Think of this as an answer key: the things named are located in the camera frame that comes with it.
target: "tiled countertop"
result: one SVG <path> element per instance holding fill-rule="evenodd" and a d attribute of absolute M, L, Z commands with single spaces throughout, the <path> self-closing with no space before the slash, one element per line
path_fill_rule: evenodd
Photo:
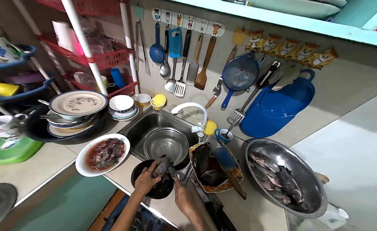
<path fill-rule="evenodd" d="M 191 123 L 195 123 L 195 118 L 184 118 Z M 127 122 L 119 122 L 108 133 L 117 133 L 123 128 Z M 235 155 L 240 154 L 240 147 L 243 140 L 237 137 L 228 145 Z M 86 146 L 88 142 L 77 145 L 58 145 L 54 143 L 45 144 L 32 158 L 29 160 L 12 165 L 0 165 L 0 182 L 8 182 L 17 187 L 18 201 L 16 205 L 27 199 L 33 192 L 37 191 L 43 184 L 59 174 L 60 171 L 73 164 L 77 154 Z M 241 156 L 236 156 L 242 165 Z M 134 188 L 130 182 L 132 170 L 141 161 L 129 155 L 119 167 L 110 171 L 105 177 L 119 187 L 121 190 L 130 194 Z M 273 205 L 267 201 L 254 188 L 252 183 L 246 178 L 241 183 L 244 191 L 247 192 L 247 200 L 244 201 L 234 190 L 219 193 L 224 211 L 230 218 L 237 230 L 253 231 L 285 231 L 287 230 L 287 222 L 283 209 Z M 187 187 L 194 195 L 196 204 L 201 208 L 207 223 L 213 230 L 217 230 L 202 205 L 194 186 L 189 181 Z M 174 202 L 174 192 L 168 197 L 161 200 L 146 199 L 143 205 L 155 215 L 169 221 L 183 230 L 192 230 L 189 221 L 180 212 Z"/>

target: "blue ladle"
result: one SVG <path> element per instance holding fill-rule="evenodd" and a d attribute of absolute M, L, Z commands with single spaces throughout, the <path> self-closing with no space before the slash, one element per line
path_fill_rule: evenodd
<path fill-rule="evenodd" d="M 164 62 L 164 48 L 160 45 L 160 24 L 156 23 L 156 43 L 150 47 L 150 58 L 153 62 L 161 64 Z"/>

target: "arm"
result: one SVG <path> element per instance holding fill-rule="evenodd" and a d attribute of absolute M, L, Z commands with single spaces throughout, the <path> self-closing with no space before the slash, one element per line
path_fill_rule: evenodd
<path fill-rule="evenodd" d="M 200 209 L 196 206 L 190 192 L 180 184 L 177 176 L 175 188 L 175 202 L 181 212 L 187 217 L 194 226 L 195 231 L 211 231 L 210 227 L 204 220 Z"/>
<path fill-rule="evenodd" d="M 144 168 L 140 176 L 135 182 L 134 192 L 131 194 L 129 201 L 120 213 L 119 218 L 114 223 L 110 231 L 129 231 L 140 202 L 144 196 L 151 190 L 151 188 L 161 180 L 161 175 L 155 179 L 151 177 L 151 172 L 154 170 L 158 160 L 155 160 L 149 169 Z"/>

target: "kitchen sink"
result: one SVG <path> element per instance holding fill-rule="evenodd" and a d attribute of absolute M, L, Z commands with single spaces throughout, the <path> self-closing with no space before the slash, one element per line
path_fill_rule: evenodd
<path fill-rule="evenodd" d="M 199 142 L 197 133 L 191 133 L 192 125 L 193 124 L 164 110 L 156 111 L 150 108 L 136 117 L 118 133 L 126 136 L 127 139 L 129 139 L 129 152 L 141 161 L 144 161 L 150 159 L 143 152 L 143 143 L 151 131 L 160 127 L 173 127 L 186 135 L 188 139 L 188 146 L 191 147 Z M 175 165 L 174 168 L 179 179 L 181 181 L 185 181 L 186 176 L 191 170 L 189 153 L 187 153 L 185 159 L 178 165 Z"/>

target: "blue mug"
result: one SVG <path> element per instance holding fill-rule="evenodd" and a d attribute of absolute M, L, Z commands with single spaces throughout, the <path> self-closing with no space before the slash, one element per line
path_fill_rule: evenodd
<path fill-rule="evenodd" d="M 231 132 L 228 132 L 228 134 L 227 134 L 228 139 L 221 136 L 222 133 L 224 134 L 224 133 L 227 133 L 227 132 L 228 132 L 227 129 L 217 128 L 216 130 L 214 130 L 214 135 L 216 136 L 218 141 L 221 141 L 224 144 L 227 144 L 228 142 L 230 142 L 233 139 L 233 134 Z"/>

